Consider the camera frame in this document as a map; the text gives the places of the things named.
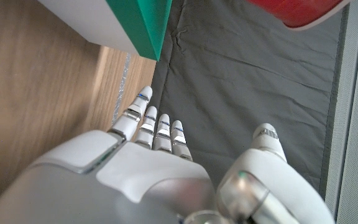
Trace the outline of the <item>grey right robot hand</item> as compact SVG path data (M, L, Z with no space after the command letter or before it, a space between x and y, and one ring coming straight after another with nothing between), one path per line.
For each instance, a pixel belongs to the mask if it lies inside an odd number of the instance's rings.
M0 196L0 223L333 223L288 164L275 128L259 125L215 187L180 121L141 89L108 131L83 133L37 158Z

